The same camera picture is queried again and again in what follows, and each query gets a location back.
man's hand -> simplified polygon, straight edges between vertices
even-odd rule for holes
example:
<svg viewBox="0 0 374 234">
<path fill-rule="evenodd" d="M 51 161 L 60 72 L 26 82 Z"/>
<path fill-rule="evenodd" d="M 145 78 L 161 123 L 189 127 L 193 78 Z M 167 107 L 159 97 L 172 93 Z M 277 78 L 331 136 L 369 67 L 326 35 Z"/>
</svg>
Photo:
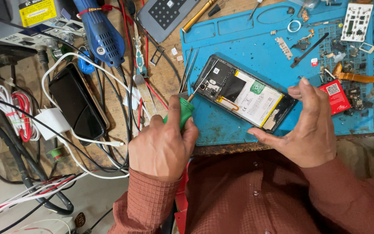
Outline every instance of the man's hand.
<svg viewBox="0 0 374 234">
<path fill-rule="evenodd" d="M 273 136 L 258 128 L 248 133 L 267 144 L 300 167 L 316 167 L 336 156 L 336 136 L 331 120 L 329 96 L 303 77 L 288 93 L 303 102 L 303 110 L 294 130 L 284 137 Z"/>
<path fill-rule="evenodd" d="M 180 101 L 177 95 L 169 100 L 168 121 L 154 115 L 149 125 L 129 142 L 130 167 L 149 178 L 174 182 L 181 178 L 183 170 L 193 153 L 199 130 L 192 118 L 180 132 Z"/>
</svg>

gold screwdriver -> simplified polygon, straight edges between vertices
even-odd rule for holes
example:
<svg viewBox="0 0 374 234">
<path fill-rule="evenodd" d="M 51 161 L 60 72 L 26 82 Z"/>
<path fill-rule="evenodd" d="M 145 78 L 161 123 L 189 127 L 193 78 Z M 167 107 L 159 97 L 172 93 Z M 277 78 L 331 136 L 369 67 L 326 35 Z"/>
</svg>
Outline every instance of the gold screwdriver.
<svg viewBox="0 0 374 234">
<path fill-rule="evenodd" d="M 209 0 L 204 4 L 203 8 L 181 29 L 184 33 L 187 33 L 188 30 L 200 19 L 200 17 L 216 2 L 217 0 Z"/>
</svg>

white ring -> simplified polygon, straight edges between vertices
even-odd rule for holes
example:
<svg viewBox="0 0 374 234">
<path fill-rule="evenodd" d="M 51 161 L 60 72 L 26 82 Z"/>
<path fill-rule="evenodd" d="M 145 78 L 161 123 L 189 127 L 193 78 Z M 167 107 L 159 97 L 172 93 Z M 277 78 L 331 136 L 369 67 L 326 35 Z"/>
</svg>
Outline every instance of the white ring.
<svg viewBox="0 0 374 234">
<path fill-rule="evenodd" d="M 291 26 L 291 24 L 294 23 L 294 22 L 297 22 L 300 26 L 298 27 L 297 30 L 292 31 L 292 30 L 290 29 L 290 26 Z M 291 21 L 290 24 L 288 24 L 288 31 L 290 31 L 291 33 L 292 33 L 292 32 L 296 32 L 296 31 L 298 31 L 300 28 L 301 28 L 301 22 L 300 22 L 299 20 Z"/>
</svg>

dirty workbench surface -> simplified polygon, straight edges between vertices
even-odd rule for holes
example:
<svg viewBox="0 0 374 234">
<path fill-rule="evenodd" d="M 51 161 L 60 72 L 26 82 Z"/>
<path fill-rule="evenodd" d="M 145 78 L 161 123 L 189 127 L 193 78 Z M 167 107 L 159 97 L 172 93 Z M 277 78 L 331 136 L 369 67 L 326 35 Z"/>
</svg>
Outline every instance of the dirty workbench surface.
<svg viewBox="0 0 374 234">
<path fill-rule="evenodd" d="M 179 75 L 181 76 L 184 71 L 184 61 L 178 62 L 176 60 L 176 57 L 182 54 L 182 48 L 181 48 L 181 42 L 180 42 L 180 33 L 179 30 L 184 24 L 188 22 L 189 19 L 191 19 L 199 10 L 200 8 L 206 3 L 207 1 L 203 0 L 200 1 L 197 6 L 190 12 L 190 14 L 178 25 L 178 27 L 169 35 L 169 37 L 164 40 L 163 43 L 160 45 L 165 48 L 165 53 L 169 57 L 169 59 L 172 61 L 174 66 L 179 72 Z M 237 12 L 242 12 L 246 10 L 251 10 L 255 5 L 255 0 L 230 0 L 225 3 L 225 7 L 215 15 L 213 15 L 211 18 L 218 18 L 226 15 L 230 15 Z M 266 6 L 278 2 L 283 2 L 282 0 L 264 0 L 260 6 Z M 116 1 L 106 0 L 106 4 L 112 4 L 117 5 Z M 136 1 L 137 8 L 140 9 L 140 1 Z M 130 67 L 130 51 L 129 47 L 127 45 L 126 35 L 125 35 L 125 29 L 123 25 L 122 15 L 118 10 L 113 10 L 111 12 L 106 13 L 111 23 L 117 28 L 119 33 L 123 36 L 126 44 L 126 51 L 125 51 L 125 63 L 122 64 L 125 73 L 127 74 L 127 78 L 129 77 L 129 67 Z M 208 19 L 211 19 L 207 16 L 207 13 L 203 15 L 203 17 L 199 20 L 205 21 Z M 130 27 L 131 32 L 131 38 L 133 37 L 133 29 Z M 143 44 L 143 51 L 145 51 L 145 43 L 144 43 L 144 37 L 140 33 L 142 37 L 142 44 Z M 77 40 L 75 45 L 79 47 L 81 45 L 81 40 Z M 176 48 L 178 53 L 176 56 L 173 56 L 171 53 L 172 48 Z M 148 49 L 148 61 L 151 58 L 152 54 L 155 52 L 155 47 L 151 44 L 149 44 Z M 50 66 L 54 64 L 52 61 L 52 58 L 50 56 Z M 168 103 L 168 99 L 171 96 L 171 94 L 175 94 L 178 91 L 179 83 L 177 81 L 177 77 L 175 76 L 173 70 L 167 63 L 165 59 L 161 59 L 158 62 L 158 65 L 156 67 L 150 66 L 151 64 L 148 64 L 148 74 L 149 74 L 149 82 L 151 86 L 155 89 L 155 91 L 158 93 L 158 95 L 163 99 L 164 102 Z M 117 72 L 112 68 L 106 68 L 107 70 L 111 71 L 111 73 L 117 75 Z M 4 78 L 10 77 L 10 67 L 3 67 L 0 69 L 0 75 Z M 44 107 L 49 106 L 48 100 L 45 98 L 44 94 L 42 93 L 41 89 L 41 78 L 44 74 L 44 71 L 37 59 L 37 56 L 29 57 L 24 60 L 21 60 L 18 62 L 18 65 L 16 66 L 16 76 L 17 76 L 17 83 L 19 86 L 22 86 L 24 88 L 27 88 L 30 90 L 33 95 L 36 97 L 36 99 L 39 101 L 40 106 Z M 96 78 L 89 81 L 92 91 L 96 95 L 96 97 L 99 99 L 99 92 L 97 87 L 97 81 Z M 123 88 L 120 86 L 117 86 L 117 89 L 120 93 L 122 93 Z M 125 128 L 125 122 L 122 115 L 122 110 L 120 108 L 119 102 L 117 101 L 117 98 L 115 94 L 112 91 L 112 88 L 107 84 L 107 82 L 104 85 L 104 93 L 105 93 L 105 104 L 106 104 L 106 115 L 108 120 L 110 121 L 110 129 L 109 129 L 109 136 L 111 140 L 120 140 L 123 142 L 127 142 L 126 137 L 126 128 Z M 161 105 L 161 103 L 158 101 L 158 99 L 153 96 L 153 100 L 155 103 L 155 106 L 157 108 L 158 113 L 161 116 L 166 115 L 165 108 Z M 355 137 L 364 137 L 364 136 L 370 136 L 370 135 L 356 135 Z M 347 137 L 353 138 L 354 136 L 340 136 L 341 139 L 346 139 Z M 108 158 L 105 156 L 105 154 L 95 145 L 91 144 L 87 147 L 83 147 L 80 145 L 80 143 L 74 138 L 71 138 L 71 141 L 80 147 L 80 149 L 83 152 L 86 152 L 89 157 L 94 159 L 98 164 L 104 167 L 112 167 L 111 162 L 108 160 Z M 52 142 L 41 140 L 41 165 L 43 166 L 46 173 L 49 173 L 52 167 L 53 159 L 47 157 L 45 153 L 49 150 L 45 150 L 45 148 L 52 148 Z M 35 145 L 30 144 L 28 146 L 30 151 L 34 154 L 35 153 Z M 196 147 L 194 150 L 194 155 L 210 155 L 210 154 L 229 154 L 229 153 L 235 153 L 235 152 L 244 152 L 244 151 L 256 151 L 256 150 L 263 150 L 268 149 L 269 147 L 266 145 L 263 145 L 259 142 L 253 142 L 253 143 L 242 143 L 242 144 L 230 144 L 230 145 L 212 145 L 212 146 L 200 146 Z M 89 163 L 88 160 L 86 160 L 82 155 L 80 155 L 76 150 L 73 149 L 73 152 L 76 156 L 76 158 L 83 162 L 87 168 L 89 169 L 95 169 L 95 166 L 91 163 Z M 120 147 L 117 149 L 114 149 L 114 154 L 117 157 L 118 161 L 122 162 L 123 157 L 126 155 L 126 146 Z M 5 170 L 7 172 L 12 172 L 15 165 L 3 165 L 5 167 Z M 69 174 L 69 173 L 76 173 L 81 172 L 81 169 L 76 166 L 76 163 L 73 161 L 71 157 L 68 157 L 64 161 L 61 161 L 58 166 L 55 175 L 59 174 Z M 9 179 L 17 178 L 15 173 L 7 173 L 7 177 Z"/>
</svg>

smartphone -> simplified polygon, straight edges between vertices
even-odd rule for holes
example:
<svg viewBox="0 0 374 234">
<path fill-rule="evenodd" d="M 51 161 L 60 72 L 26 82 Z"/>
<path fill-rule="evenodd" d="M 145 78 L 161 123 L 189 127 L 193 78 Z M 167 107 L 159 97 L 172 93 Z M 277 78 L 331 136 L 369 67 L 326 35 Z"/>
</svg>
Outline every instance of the smartphone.
<svg viewBox="0 0 374 234">
<path fill-rule="evenodd" d="M 241 68 L 211 55 L 194 84 L 210 102 L 249 124 L 272 133 L 296 99 Z"/>
<path fill-rule="evenodd" d="M 54 76 L 49 90 L 76 135 L 97 140 L 106 133 L 109 121 L 75 63 L 68 63 Z"/>
</svg>

